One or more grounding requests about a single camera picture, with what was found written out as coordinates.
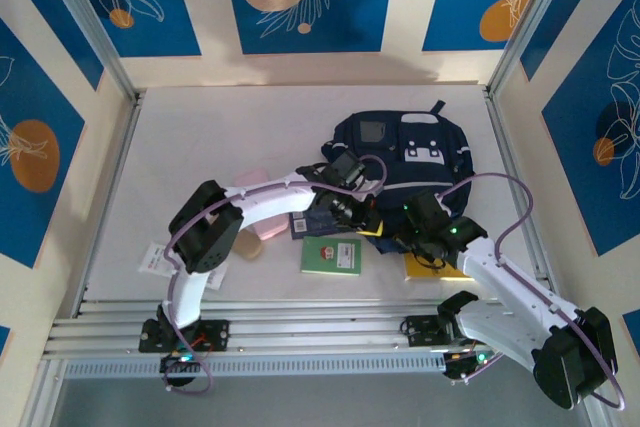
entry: small card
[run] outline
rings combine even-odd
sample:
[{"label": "small card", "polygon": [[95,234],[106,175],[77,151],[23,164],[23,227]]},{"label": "small card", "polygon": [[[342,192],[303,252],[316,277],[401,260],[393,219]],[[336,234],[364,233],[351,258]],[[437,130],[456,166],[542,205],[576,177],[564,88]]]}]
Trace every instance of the small card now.
[{"label": "small card", "polygon": [[[140,264],[138,272],[146,272],[170,279],[173,275],[173,272],[175,271],[175,268],[167,259],[164,258],[165,247],[165,245],[151,242],[151,245],[147,249],[147,253],[144,255],[142,264]],[[182,259],[179,255],[177,255],[173,251],[170,253],[170,255],[172,259],[178,262],[178,265],[180,265],[180,267],[184,267],[184,262],[182,262]],[[222,262],[222,264],[215,268],[211,272],[211,274],[209,274],[209,278],[207,279],[207,289],[220,290],[222,280],[227,273],[228,267],[229,263],[225,260],[224,262]]]},{"label": "small card", "polygon": [[360,275],[359,239],[305,237],[300,271],[315,274]]}]

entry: green book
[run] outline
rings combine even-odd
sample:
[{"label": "green book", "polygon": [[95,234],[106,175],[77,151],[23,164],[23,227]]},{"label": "green book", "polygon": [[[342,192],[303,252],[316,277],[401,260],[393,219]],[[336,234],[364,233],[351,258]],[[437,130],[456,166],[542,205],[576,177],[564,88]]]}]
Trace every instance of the green book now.
[{"label": "green book", "polygon": [[301,272],[333,275],[360,275],[361,241],[305,237],[302,240]]}]

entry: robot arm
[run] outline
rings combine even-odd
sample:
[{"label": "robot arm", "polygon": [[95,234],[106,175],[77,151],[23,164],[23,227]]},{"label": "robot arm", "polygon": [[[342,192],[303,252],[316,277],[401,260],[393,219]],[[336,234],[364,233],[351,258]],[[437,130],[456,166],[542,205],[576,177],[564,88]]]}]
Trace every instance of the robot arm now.
[{"label": "robot arm", "polygon": [[545,289],[500,255],[473,220],[448,218],[432,193],[417,195],[405,209],[415,232],[409,240],[413,252],[427,260],[458,253],[458,269],[495,292],[500,301],[481,301],[459,292],[439,306],[438,327],[432,334],[448,333],[454,345],[474,339],[503,352],[531,371],[541,390],[565,409],[607,380],[576,328],[608,369],[617,371],[611,327],[602,312],[595,307],[583,312]]},{"label": "robot arm", "polygon": [[[288,212],[326,209],[337,222],[360,233],[380,234],[382,222],[373,209],[378,189],[366,188],[370,181],[364,172],[362,161],[347,151],[321,171],[314,166],[301,167],[282,179],[254,185],[250,190],[222,188],[213,180],[203,183],[169,225],[171,235],[178,237],[173,250],[185,268],[177,274],[172,298],[162,304],[163,315],[159,317],[164,318],[159,322],[167,337],[172,337],[173,332],[168,325],[169,301],[178,328],[197,322],[210,272],[227,258],[238,232],[255,222]],[[213,209],[215,217],[206,216],[187,227],[192,218],[216,203],[224,205]],[[176,340],[166,339],[163,345]]]},{"label": "robot arm", "polygon": [[[198,334],[212,328],[208,321],[200,320],[207,277],[226,259],[237,233],[255,222],[322,208],[331,211],[337,222],[360,233],[381,235],[383,225],[374,208],[374,195],[385,174],[376,188],[363,189],[367,181],[362,160],[346,151],[322,171],[302,167],[250,190],[221,188],[214,181],[202,184],[169,226],[177,239],[173,250],[185,268],[172,279],[169,297],[158,309],[158,320],[145,322],[140,351],[180,352],[184,341],[191,345]],[[203,211],[215,217],[203,216]],[[446,300],[434,323],[437,332],[433,333],[439,338],[444,333],[452,345],[474,339],[503,352],[532,371],[545,394],[564,408],[572,408],[607,379],[602,364],[574,332],[576,325],[608,370],[617,370],[609,321],[600,311],[591,308],[582,312],[544,289],[499,255],[477,223],[466,217],[451,219],[430,191],[411,198],[405,212],[407,219],[396,241],[429,262],[458,255],[458,268],[500,300],[480,301],[464,291]]]}]

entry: cable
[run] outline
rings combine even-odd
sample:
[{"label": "cable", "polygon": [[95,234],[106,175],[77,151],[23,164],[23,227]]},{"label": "cable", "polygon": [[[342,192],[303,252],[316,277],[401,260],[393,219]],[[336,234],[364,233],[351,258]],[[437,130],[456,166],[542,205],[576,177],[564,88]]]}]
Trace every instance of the cable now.
[{"label": "cable", "polygon": [[[531,190],[529,189],[529,187],[526,186],[526,184],[524,182],[522,182],[520,179],[512,177],[511,175],[501,174],[501,173],[498,173],[498,172],[487,172],[487,173],[483,173],[483,174],[475,174],[475,175],[472,175],[471,177],[466,178],[462,182],[457,183],[453,187],[450,187],[449,189],[445,190],[444,192],[442,192],[440,194],[437,194],[436,198],[438,198],[438,200],[441,200],[445,196],[447,196],[447,195],[451,194],[452,192],[455,192],[456,190],[458,190],[463,185],[468,184],[469,182],[472,182],[473,180],[475,180],[477,178],[480,178],[480,177],[501,177],[503,179],[508,179],[511,182],[515,182],[516,184],[518,184],[522,188],[524,193],[526,194],[527,199],[528,199],[527,210],[522,215],[522,217],[520,217],[513,225],[508,227],[502,234],[500,234],[500,236],[498,237],[498,239],[496,240],[496,243],[495,243],[494,255],[495,255],[496,261],[499,262],[500,267],[504,268],[504,270],[509,275],[511,275],[514,279],[516,279],[518,282],[520,282],[522,285],[524,285],[527,288],[527,290],[529,290],[536,297],[538,297],[547,307],[552,307],[553,306],[553,302],[550,299],[548,299],[547,296],[542,294],[527,279],[525,279],[518,272],[513,270],[506,262],[501,261],[502,253],[500,251],[500,247],[502,245],[502,242],[504,241],[504,239],[507,238],[507,236],[509,234],[511,234],[511,232],[513,232],[515,229],[520,227],[527,220],[527,218],[531,215],[531,212],[533,211],[533,194],[531,193]],[[602,357],[600,352],[598,352],[598,349],[595,347],[595,345],[593,345],[593,342],[591,342],[591,340],[582,331],[582,329],[565,312],[563,312],[561,309],[558,308],[557,310],[555,310],[554,313],[556,315],[558,315],[563,321],[565,321],[567,323],[567,325],[571,328],[571,330],[573,330],[575,332],[575,334],[580,338],[580,340],[584,343],[584,345],[587,347],[587,349],[589,349],[589,352],[591,353],[591,355],[593,355],[593,357],[595,358],[596,362],[598,363],[598,365],[600,366],[602,371],[607,376],[607,379],[611,382],[611,385],[613,385],[613,388],[614,388],[614,390],[616,392],[616,395],[618,396],[618,403],[616,404],[616,403],[614,403],[614,402],[612,402],[612,401],[610,401],[608,399],[605,399],[604,397],[600,396],[596,392],[593,392],[591,395],[593,395],[600,402],[604,403],[605,405],[607,405],[607,406],[609,406],[611,408],[614,408],[616,410],[624,410],[624,408],[625,408],[625,398],[624,398],[624,393],[622,392],[622,388],[620,387],[620,384],[618,383],[618,380],[616,379],[615,375],[613,374],[611,368],[609,367],[609,365],[607,365],[607,362],[604,360],[604,358]],[[485,367],[480,369],[480,371],[477,372],[476,374],[479,374],[481,371],[483,371],[486,368],[488,368],[489,365],[491,365],[491,364],[492,364],[492,362],[490,362],[489,364],[485,365]],[[471,376],[467,377],[466,380],[468,381],[472,376],[475,376],[475,375],[472,374]]]},{"label": "cable", "polygon": [[359,190],[359,191],[351,191],[351,190],[347,190],[347,189],[341,189],[339,187],[334,187],[332,185],[322,184],[320,182],[307,182],[307,181],[278,182],[278,183],[274,183],[274,184],[263,185],[261,187],[256,187],[254,189],[247,190],[244,194],[235,194],[235,195],[232,195],[231,197],[227,197],[227,198],[225,198],[225,199],[223,199],[223,200],[221,200],[219,202],[215,202],[214,204],[210,205],[206,209],[203,209],[198,214],[193,216],[193,218],[191,218],[191,220],[189,220],[186,224],[184,224],[173,235],[173,237],[171,237],[171,240],[169,240],[169,243],[165,247],[164,253],[163,253],[164,258],[169,263],[171,263],[173,265],[173,267],[174,267],[174,274],[171,276],[171,281],[169,282],[169,289],[168,289],[168,292],[167,292],[167,300],[166,300],[166,304],[167,304],[167,307],[168,307],[168,313],[169,313],[169,316],[168,316],[169,317],[169,323],[171,324],[171,327],[173,327],[173,330],[175,331],[176,336],[178,337],[180,342],[182,342],[182,345],[184,346],[184,348],[187,349],[187,351],[193,356],[191,361],[192,362],[196,362],[202,368],[202,370],[204,370],[204,372],[205,372],[205,374],[207,376],[207,386],[204,389],[201,389],[201,390],[181,390],[181,389],[176,389],[172,385],[169,384],[167,376],[164,376],[163,381],[164,381],[164,384],[165,384],[165,388],[168,391],[177,392],[177,393],[184,394],[184,395],[201,395],[201,394],[205,394],[206,392],[208,392],[213,387],[213,374],[211,373],[211,370],[209,369],[208,363],[205,362],[205,360],[202,357],[200,357],[200,355],[198,355],[198,353],[195,351],[195,349],[189,344],[189,342],[184,337],[182,332],[180,332],[180,327],[178,326],[178,324],[175,321],[176,313],[175,313],[175,309],[173,307],[173,294],[174,294],[174,290],[175,290],[176,283],[177,283],[177,280],[178,280],[178,273],[180,272],[180,265],[178,264],[178,262],[173,257],[171,257],[170,253],[171,253],[171,250],[173,249],[173,247],[178,242],[178,240],[180,240],[180,238],[191,227],[193,227],[196,223],[198,223],[200,220],[205,218],[211,212],[214,212],[214,211],[218,210],[220,207],[222,207],[222,206],[224,206],[224,205],[226,205],[226,204],[228,204],[230,202],[235,202],[236,200],[241,200],[241,199],[244,199],[246,197],[250,197],[252,195],[257,195],[257,194],[261,194],[261,193],[264,193],[264,192],[269,192],[271,190],[289,189],[289,188],[292,188],[292,187],[307,187],[307,188],[325,189],[325,190],[330,190],[332,192],[336,192],[338,194],[346,194],[346,195],[352,195],[352,196],[355,196],[355,195],[361,196],[363,194],[368,195],[368,194],[377,193],[379,191],[380,187],[382,187],[384,185],[385,181],[387,180],[387,166],[385,165],[385,163],[382,161],[382,159],[380,157],[377,157],[375,155],[363,155],[362,157],[360,157],[359,160],[360,161],[373,160],[375,162],[378,162],[380,164],[380,167],[382,168],[382,177],[380,178],[380,180],[373,187],[371,187],[369,189]]},{"label": "cable", "polygon": [[474,377],[477,377],[478,375],[480,375],[482,372],[484,372],[485,370],[487,370],[489,367],[491,367],[493,364],[495,364],[497,361],[499,361],[502,357],[504,357],[504,354],[502,352],[497,353],[496,355],[494,355],[493,357],[491,357],[491,359],[489,361],[487,361],[487,363],[485,365],[483,365],[482,367],[480,367],[479,369],[475,370],[474,372],[472,372],[471,374],[467,375],[464,379],[457,379],[457,380],[452,380],[451,382],[454,384],[459,384],[461,382],[463,383],[467,383],[469,382],[471,379],[473,379]]},{"label": "cable", "polygon": [[413,254],[413,258],[416,259],[416,262],[418,262],[418,264],[420,264],[422,267],[424,267],[425,269],[431,269],[431,270],[443,270],[447,268],[447,263],[445,260],[443,259],[439,259],[442,262],[442,265],[435,265],[435,264],[430,264],[430,263],[424,263],[424,262],[420,262],[420,256]]}]

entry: metal bracket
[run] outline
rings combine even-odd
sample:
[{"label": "metal bracket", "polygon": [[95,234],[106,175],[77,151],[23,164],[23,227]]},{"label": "metal bracket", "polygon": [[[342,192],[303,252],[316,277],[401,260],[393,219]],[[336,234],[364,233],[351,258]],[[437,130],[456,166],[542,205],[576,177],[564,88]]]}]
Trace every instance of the metal bracket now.
[{"label": "metal bracket", "polygon": [[[226,352],[229,342],[228,320],[200,320],[185,337],[196,352]],[[142,353],[172,353],[180,350],[173,339],[166,336],[160,322],[147,320],[142,326],[138,350]]]},{"label": "metal bracket", "polygon": [[437,315],[411,315],[400,324],[400,332],[409,339],[409,347],[447,345],[450,337]]}]

